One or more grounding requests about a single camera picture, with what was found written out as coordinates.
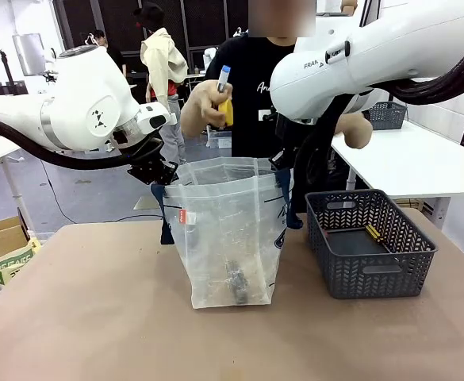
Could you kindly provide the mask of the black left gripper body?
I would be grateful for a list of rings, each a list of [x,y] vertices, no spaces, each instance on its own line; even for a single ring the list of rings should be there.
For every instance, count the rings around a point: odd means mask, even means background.
[[[168,161],[161,151],[164,142],[158,135],[146,138],[135,149],[127,172],[144,184],[168,184]]]

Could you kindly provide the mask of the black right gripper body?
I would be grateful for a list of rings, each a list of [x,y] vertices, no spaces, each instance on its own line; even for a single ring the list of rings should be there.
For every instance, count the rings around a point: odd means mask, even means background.
[[[282,156],[284,159],[293,159],[293,152],[296,148],[296,139],[293,134],[293,122],[287,117],[278,114],[275,134],[280,141],[280,148],[282,149]]]

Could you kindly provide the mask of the person's right hand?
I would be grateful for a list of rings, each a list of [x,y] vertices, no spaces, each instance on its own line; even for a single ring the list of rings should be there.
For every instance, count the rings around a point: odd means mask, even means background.
[[[196,97],[197,115],[203,120],[203,126],[212,125],[222,128],[226,125],[226,114],[219,111],[219,105],[232,98],[232,85],[225,83],[222,90],[215,79],[199,83],[191,93]]]

